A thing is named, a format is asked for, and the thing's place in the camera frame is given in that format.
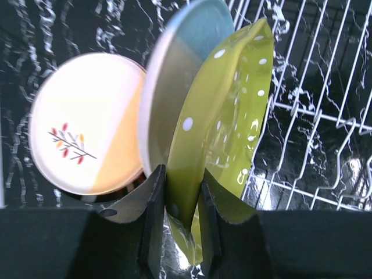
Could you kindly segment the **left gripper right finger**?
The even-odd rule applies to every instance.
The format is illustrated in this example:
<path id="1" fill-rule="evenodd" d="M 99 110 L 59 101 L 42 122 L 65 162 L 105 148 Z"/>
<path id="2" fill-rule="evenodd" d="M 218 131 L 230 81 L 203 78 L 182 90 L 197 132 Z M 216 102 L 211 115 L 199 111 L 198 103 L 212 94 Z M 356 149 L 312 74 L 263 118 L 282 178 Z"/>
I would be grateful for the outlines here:
<path id="1" fill-rule="evenodd" d="M 370 278 L 371 213 L 257 211 L 205 174 L 200 193 L 207 278 Z"/>

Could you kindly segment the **orange cream branch plate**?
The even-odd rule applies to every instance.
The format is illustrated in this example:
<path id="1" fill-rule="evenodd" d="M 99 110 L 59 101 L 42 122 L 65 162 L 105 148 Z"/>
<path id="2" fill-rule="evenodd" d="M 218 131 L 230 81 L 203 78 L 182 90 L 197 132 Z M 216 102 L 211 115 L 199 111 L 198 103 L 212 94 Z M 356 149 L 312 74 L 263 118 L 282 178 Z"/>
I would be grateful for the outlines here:
<path id="1" fill-rule="evenodd" d="M 110 53 L 64 62 L 38 90 L 28 124 L 40 173 L 76 195 L 105 195 L 142 173 L 137 121 L 145 71 Z"/>

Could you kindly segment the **blue cream branch plate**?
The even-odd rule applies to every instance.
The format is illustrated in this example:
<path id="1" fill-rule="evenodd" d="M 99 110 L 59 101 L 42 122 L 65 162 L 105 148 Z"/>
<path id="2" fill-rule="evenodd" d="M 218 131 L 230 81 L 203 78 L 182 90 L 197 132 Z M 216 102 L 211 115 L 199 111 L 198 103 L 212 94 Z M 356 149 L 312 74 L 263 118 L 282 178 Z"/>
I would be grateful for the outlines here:
<path id="1" fill-rule="evenodd" d="M 146 66 L 138 142 L 146 176 L 166 164 L 190 86 L 203 62 L 234 31 L 225 1 L 191 1 L 166 23 Z"/>

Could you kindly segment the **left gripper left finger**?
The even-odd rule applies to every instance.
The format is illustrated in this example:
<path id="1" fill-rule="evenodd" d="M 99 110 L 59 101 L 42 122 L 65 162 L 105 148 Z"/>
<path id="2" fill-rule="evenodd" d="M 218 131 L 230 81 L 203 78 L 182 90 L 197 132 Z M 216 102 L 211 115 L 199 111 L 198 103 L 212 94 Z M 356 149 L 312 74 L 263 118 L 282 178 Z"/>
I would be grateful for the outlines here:
<path id="1" fill-rule="evenodd" d="M 1 210 L 1 277 L 158 278 L 165 174 L 159 165 L 135 190 L 100 212 Z"/>

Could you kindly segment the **green polka dot plate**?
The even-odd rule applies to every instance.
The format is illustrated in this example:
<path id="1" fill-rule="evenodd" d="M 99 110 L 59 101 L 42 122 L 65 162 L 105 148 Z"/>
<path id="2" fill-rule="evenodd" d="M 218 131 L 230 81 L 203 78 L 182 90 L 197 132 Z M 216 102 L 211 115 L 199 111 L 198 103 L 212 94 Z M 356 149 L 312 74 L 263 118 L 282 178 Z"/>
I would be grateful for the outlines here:
<path id="1" fill-rule="evenodd" d="M 189 264 L 202 260 L 198 197 L 206 171 L 240 197 L 266 112 L 274 37 L 265 18 L 210 53 L 184 101 L 167 161 L 166 210 Z"/>

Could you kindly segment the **white wire dish rack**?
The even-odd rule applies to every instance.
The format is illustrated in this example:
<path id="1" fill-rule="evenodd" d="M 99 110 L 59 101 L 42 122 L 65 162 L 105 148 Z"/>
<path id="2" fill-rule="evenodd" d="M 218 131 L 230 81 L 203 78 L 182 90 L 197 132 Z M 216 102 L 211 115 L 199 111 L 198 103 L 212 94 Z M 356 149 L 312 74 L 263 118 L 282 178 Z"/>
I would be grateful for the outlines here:
<path id="1" fill-rule="evenodd" d="M 371 2 L 229 1 L 264 17 L 274 66 L 242 200 L 261 210 L 371 210 Z"/>

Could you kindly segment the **black marble pattern mat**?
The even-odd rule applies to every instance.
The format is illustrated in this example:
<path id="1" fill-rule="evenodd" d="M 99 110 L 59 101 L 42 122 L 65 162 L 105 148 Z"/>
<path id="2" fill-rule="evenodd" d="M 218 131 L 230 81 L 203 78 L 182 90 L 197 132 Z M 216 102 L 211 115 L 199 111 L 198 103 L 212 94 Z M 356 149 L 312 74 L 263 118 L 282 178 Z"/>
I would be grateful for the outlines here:
<path id="1" fill-rule="evenodd" d="M 64 196 L 62 189 L 40 173 L 28 142 L 31 107 L 44 81 L 64 62 L 79 55 L 121 55 L 137 62 L 146 75 L 150 55 L 166 23 L 190 2 L 1 2 L 1 210 L 92 208 L 100 212 L 117 202 L 92 206 L 80 203 Z M 167 162 L 162 165 L 167 173 Z M 202 271 L 203 260 L 196 266 L 189 264 L 173 238 L 165 189 L 166 174 L 158 278 L 207 278 Z M 257 211 L 278 211 L 244 203 Z"/>

